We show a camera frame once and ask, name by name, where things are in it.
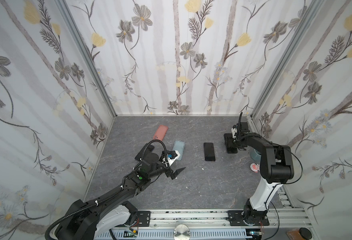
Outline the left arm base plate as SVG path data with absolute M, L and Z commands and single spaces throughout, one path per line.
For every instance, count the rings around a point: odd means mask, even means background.
M 130 214 L 125 226 L 128 227 L 149 227 L 151 220 L 150 211 L 138 211 Z

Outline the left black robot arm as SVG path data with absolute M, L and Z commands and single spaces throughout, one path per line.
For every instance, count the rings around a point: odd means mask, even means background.
M 174 180 L 183 171 L 172 170 L 172 164 L 181 154 L 177 150 L 167 150 L 162 141 L 158 141 L 163 147 L 160 156 L 147 152 L 147 148 L 155 142 L 151 140 L 147 143 L 141 160 L 123 177 L 121 184 L 88 202 L 74 202 L 63 217 L 47 228 L 45 239 L 93 240 L 115 226 L 132 223 L 137 209 L 129 203 L 129 199 L 143 192 L 162 174 Z

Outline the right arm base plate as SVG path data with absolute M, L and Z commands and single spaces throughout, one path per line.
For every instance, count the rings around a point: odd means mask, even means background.
M 228 217 L 226 218 L 229 221 L 231 227 L 260 227 L 260 226 L 269 226 L 270 222 L 267 217 L 267 211 L 227 211 Z

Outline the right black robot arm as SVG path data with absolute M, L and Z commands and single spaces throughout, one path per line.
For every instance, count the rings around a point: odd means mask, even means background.
M 247 121 L 240 113 L 238 123 L 230 134 L 224 134 L 228 154 L 251 147 L 260 155 L 259 173 L 261 180 L 254 194 L 247 199 L 242 211 L 228 211 L 231 226 L 268 225 L 269 204 L 277 190 L 294 177 L 291 148 L 266 140 L 258 133 L 251 132 Z

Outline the purple-edged black phone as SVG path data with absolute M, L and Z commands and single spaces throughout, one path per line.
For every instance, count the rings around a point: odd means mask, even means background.
M 204 158 L 207 162 L 215 162 L 215 149 L 213 143 L 204 143 Z

